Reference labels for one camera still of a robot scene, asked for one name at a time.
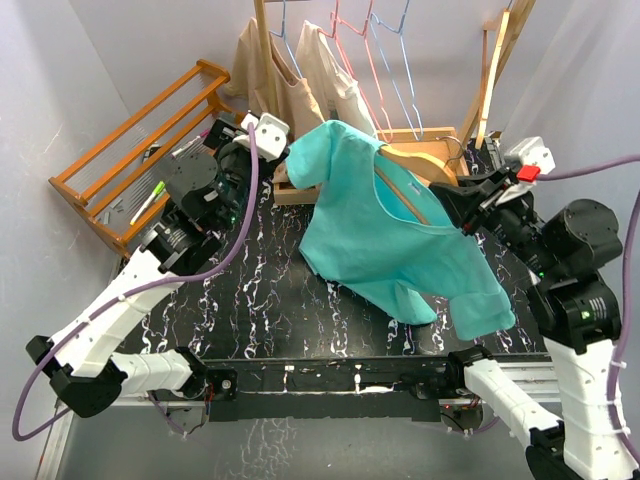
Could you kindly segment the teal t shirt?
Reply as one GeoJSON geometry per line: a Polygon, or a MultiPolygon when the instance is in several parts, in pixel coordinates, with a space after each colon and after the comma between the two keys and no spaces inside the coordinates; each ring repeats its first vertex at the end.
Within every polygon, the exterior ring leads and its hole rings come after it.
{"type": "Polygon", "coordinates": [[[299,245],[313,273],[408,325],[436,321],[426,299],[444,297],[461,340],[512,328],[509,295],[476,239],[412,173],[384,158],[382,145],[337,120],[291,145],[291,184],[320,188],[299,245]]]}

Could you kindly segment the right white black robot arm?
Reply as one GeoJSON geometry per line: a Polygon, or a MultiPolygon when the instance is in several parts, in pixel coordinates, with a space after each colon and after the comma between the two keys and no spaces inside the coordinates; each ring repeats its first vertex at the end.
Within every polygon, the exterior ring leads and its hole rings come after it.
{"type": "Polygon", "coordinates": [[[615,213],[590,199],[541,219],[529,179],[514,173],[434,183],[452,223],[490,232],[536,276],[527,291],[551,358],[560,414],[542,407],[483,347],[451,353],[445,376],[455,395],[480,397],[523,446],[537,479],[635,479],[639,460],[628,443],[613,379],[622,315],[601,268],[622,254],[615,213]]]}

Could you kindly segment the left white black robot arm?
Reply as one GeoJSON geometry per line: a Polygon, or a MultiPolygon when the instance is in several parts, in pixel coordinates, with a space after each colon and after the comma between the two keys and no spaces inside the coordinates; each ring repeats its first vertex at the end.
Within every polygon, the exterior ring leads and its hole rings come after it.
{"type": "Polygon", "coordinates": [[[271,114],[240,124],[217,119],[207,136],[174,151],[160,220],[96,300],[58,333],[26,346],[58,399],[82,418],[122,396],[168,390],[200,396],[207,369],[186,347],[160,354],[120,354],[125,337],[165,297],[228,265],[205,268],[220,249],[220,234],[241,226],[242,243],[256,206],[261,173],[288,153],[288,125],[271,114]]]}

